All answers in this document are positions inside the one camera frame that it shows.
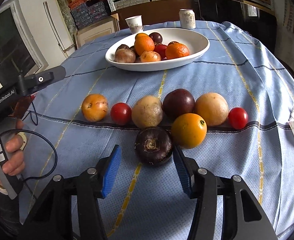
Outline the person's left hand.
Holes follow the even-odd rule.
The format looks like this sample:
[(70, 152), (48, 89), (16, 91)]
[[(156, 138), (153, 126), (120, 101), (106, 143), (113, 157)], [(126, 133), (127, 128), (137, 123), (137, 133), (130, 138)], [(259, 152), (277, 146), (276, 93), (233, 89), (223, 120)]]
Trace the person's left hand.
[[(11, 159), (7, 161), (2, 170), (5, 174), (10, 176), (19, 175), (25, 168), (25, 161), (24, 161), (24, 152), (22, 150), (22, 146), (24, 144), (23, 138), (16, 134), (6, 143), (7, 152), (11, 154)], [(0, 180), (0, 192), (4, 192), (5, 188), (2, 185)]]

